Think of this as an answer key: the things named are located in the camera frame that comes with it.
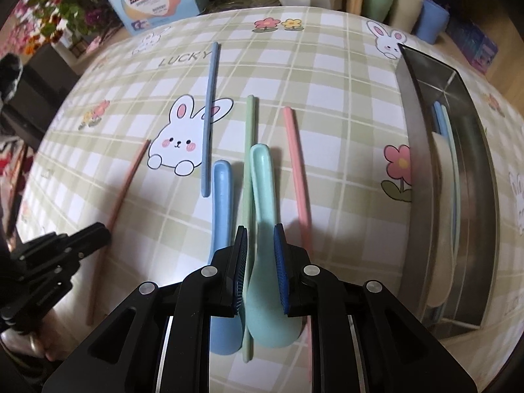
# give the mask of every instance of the cartoon bunny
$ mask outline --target cartoon bunny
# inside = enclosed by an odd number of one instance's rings
[[[516,176],[509,172],[509,183],[512,185],[512,191],[515,195],[515,205],[517,206],[517,224],[519,233],[524,233],[524,186],[520,174]]]
[[[400,59],[400,49],[398,43],[405,43],[407,36],[401,31],[391,31],[391,35],[378,23],[373,21],[367,22],[367,27],[376,36],[375,45],[379,52],[384,54],[388,59]]]
[[[211,123],[226,116],[233,107],[229,98],[213,102]],[[189,176],[202,164],[204,108],[193,113],[193,96],[180,96],[169,112],[169,124],[159,132],[149,147],[147,165],[153,170],[161,165],[175,169],[178,176]]]
[[[162,38],[162,35],[166,34],[170,29],[171,27],[167,27],[163,29],[160,34],[151,32],[148,35],[146,35],[143,38],[142,42],[138,44],[138,46],[132,51],[131,56],[137,53],[148,52],[149,50],[151,50],[160,41],[160,38]]]

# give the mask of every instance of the blue cup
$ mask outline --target blue cup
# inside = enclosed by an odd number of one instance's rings
[[[422,11],[415,26],[415,35],[426,43],[434,44],[444,31],[450,14],[432,0],[424,0]]]

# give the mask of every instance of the beige cup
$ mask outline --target beige cup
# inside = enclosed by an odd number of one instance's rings
[[[388,24],[396,30],[410,33],[421,9],[422,0],[394,0],[389,11]]]

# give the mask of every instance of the pink chopstick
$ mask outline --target pink chopstick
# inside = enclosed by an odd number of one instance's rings
[[[107,230],[109,230],[111,233],[113,233],[113,228],[115,227],[116,219],[119,215],[120,208],[122,207],[122,204],[124,203],[124,198],[127,194],[127,190],[129,189],[129,186],[131,186],[131,182],[133,181],[133,177],[135,176],[135,173],[138,170],[138,166],[140,165],[140,162],[143,158],[143,154],[146,153],[146,150],[149,147],[150,143],[151,143],[151,140],[147,139],[142,144],[142,147],[136,153],[133,162],[131,163],[131,165],[129,166],[129,169],[127,170],[124,185],[120,189],[119,195],[115,201],[115,206],[113,207],[113,211],[111,212],[111,216],[109,216],[109,221],[107,222],[107,226],[106,226]],[[85,324],[89,327],[93,325],[93,322],[94,322],[96,296],[98,295],[98,290],[100,288],[100,275],[102,272],[102,266],[104,265],[105,255],[109,252],[110,248],[111,248],[111,244],[98,250],[98,253],[96,255],[93,279],[91,281],[89,294],[88,294],[87,313],[85,316]]]
[[[297,197],[298,221],[300,225],[300,236],[302,237],[302,247],[309,253],[311,258],[313,253],[313,243],[311,242],[311,213],[308,205],[306,174],[304,173],[304,163],[302,160],[302,152],[300,150],[297,125],[295,124],[293,110],[289,106],[284,108],[284,121],[286,123],[295,195]]]

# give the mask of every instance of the checkered tablecloth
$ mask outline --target checkered tablecloth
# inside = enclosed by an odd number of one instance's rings
[[[459,68],[487,128],[495,163],[501,224],[491,304],[483,329],[445,341],[482,388],[523,329],[524,243],[508,171],[524,174],[524,122],[476,74],[415,37],[406,39],[408,46]],[[95,221],[107,221],[130,161],[144,139],[155,139],[169,123],[174,102],[189,94],[195,111],[204,106],[213,41],[222,44],[216,98],[230,98],[234,104],[213,124],[212,158],[232,164],[237,224],[242,217],[237,208],[242,194],[244,111],[247,96],[253,94],[259,98],[258,142],[272,149],[279,219],[288,240],[300,244],[283,106],[295,109],[300,127],[314,262],[345,281],[379,279],[397,292],[410,204],[390,197],[382,187],[383,181],[394,183],[399,196],[410,187],[388,176],[384,157],[388,146],[409,145],[394,73],[396,56],[377,47],[376,35],[364,18],[317,8],[258,8],[200,16],[107,49],[77,83],[41,145],[17,224],[22,240],[51,231],[73,233]],[[489,94],[499,102],[500,113],[490,109]],[[205,265],[210,238],[211,200],[200,195],[200,167],[181,177],[166,166],[149,168],[146,156],[114,231],[97,320],[140,282],[178,282]],[[83,261],[73,290],[57,305],[78,340],[91,330],[83,321],[92,270],[92,259]],[[239,353],[211,354],[211,391],[308,391],[306,341],[303,334],[287,348],[255,345],[255,358],[248,364]]]

